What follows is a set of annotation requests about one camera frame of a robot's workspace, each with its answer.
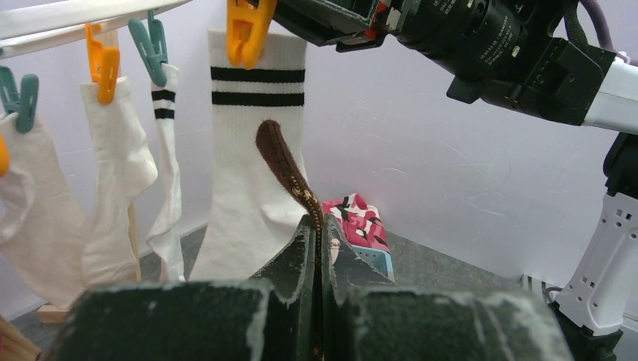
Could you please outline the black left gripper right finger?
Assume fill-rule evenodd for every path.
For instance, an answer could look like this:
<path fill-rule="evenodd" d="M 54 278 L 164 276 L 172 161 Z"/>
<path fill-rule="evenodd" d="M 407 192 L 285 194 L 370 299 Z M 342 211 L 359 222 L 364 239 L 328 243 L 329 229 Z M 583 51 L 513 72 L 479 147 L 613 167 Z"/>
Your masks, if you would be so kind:
<path fill-rule="evenodd" d="M 569 360 L 553 313 L 508 289 L 399 286 L 358 256 L 339 223 L 322 229 L 328 360 Z"/>

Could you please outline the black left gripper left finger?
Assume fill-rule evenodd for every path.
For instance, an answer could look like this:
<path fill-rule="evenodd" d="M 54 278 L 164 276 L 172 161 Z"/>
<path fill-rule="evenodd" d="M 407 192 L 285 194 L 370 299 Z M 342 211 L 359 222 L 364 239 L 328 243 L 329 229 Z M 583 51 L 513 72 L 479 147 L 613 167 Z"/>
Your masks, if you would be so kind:
<path fill-rule="evenodd" d="M 74 304 L 49 360 L 313 360 L 310 218 L 246 280 L 103 285 Z"/>

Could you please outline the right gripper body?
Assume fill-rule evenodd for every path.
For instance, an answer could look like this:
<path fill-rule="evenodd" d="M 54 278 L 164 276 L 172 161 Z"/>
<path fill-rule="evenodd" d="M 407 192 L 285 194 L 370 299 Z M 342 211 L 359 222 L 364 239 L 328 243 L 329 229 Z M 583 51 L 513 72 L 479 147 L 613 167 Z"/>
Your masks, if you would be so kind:
<path fill-rule="evenodd" d="M 403 0 L 281 0 L 274 21 L 311 44 L 346 53 L 380 47 L 413 12 L 414 2 Z"/>

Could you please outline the white sock with black stripes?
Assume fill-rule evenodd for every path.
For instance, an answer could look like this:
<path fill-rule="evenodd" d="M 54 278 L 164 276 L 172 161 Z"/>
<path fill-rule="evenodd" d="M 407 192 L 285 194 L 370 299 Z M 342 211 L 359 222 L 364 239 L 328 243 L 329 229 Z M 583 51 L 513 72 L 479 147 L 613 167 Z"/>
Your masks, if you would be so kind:
<path fill-rule="evenodd" d="M 162 281 L 184 281 L 184 258 L 176 225 L 182 215 L 181 170 L 175 139 L 175 101 L 179 70 L 163 63 L 164 86 L 151 86 L 153 112 L 159 134 L 158 179 L 163 187 L 164 202 L 147 234 L 146 245 L 160 258 Z"/>

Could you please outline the brown argyle sock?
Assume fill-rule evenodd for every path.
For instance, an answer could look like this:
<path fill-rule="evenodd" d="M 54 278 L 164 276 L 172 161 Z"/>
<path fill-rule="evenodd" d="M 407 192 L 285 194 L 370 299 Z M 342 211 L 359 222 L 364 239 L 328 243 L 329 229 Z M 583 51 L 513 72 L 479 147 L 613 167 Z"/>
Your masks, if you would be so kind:
<path fill-rule="evenodd" d="M 314 307 L 313 354 L 315 360 L 324 360 L 324 306 L 321 276 L 324 213 L 284 139 L 280 124 L 274 120 L 263 121 L 258 127 L 255 143 L 279 184 L 306 209 L 311 218 L 311 229 L 315 233 L 314 289 L 318 291 L 317 305 Z"/>

